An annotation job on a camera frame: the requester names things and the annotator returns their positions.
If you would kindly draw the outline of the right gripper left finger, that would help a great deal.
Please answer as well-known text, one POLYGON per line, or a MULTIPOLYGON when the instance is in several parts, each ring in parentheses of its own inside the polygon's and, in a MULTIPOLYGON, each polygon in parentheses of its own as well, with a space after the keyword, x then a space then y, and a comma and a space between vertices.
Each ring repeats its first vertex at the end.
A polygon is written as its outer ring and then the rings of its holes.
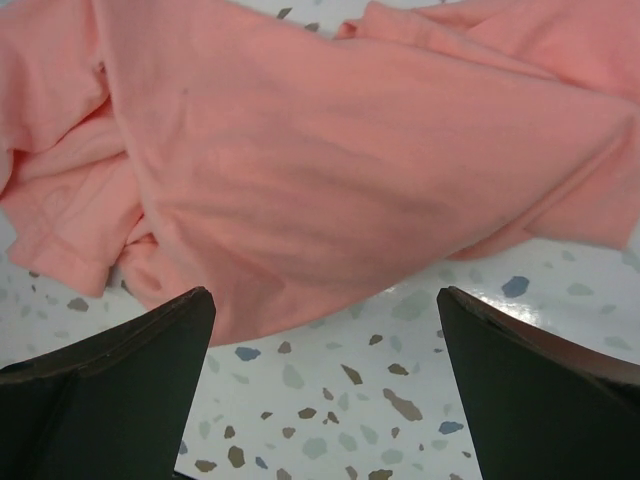
POLYGON ((181 478, 175 464, 215 315, 198 287, 2 368, 2 478, 181 478))

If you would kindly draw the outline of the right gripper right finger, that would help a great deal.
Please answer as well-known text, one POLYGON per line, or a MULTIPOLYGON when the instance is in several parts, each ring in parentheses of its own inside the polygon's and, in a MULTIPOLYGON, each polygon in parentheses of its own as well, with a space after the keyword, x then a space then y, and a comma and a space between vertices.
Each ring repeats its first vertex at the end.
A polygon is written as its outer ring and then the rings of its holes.
POLYGON ((483 478, 638 478, 638 365, 455 287, 437 304, 483 478))

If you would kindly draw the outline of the salmon pink t-shirt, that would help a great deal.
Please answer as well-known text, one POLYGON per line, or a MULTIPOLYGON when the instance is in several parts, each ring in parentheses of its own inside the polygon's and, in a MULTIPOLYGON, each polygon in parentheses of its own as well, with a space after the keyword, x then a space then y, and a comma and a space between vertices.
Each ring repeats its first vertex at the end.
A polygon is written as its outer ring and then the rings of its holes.
POLYGON ((639 219, 635 1, 368 4, 328 39, 228 1, 1 10, 10 260, 224 345, 533 237, 639 219))

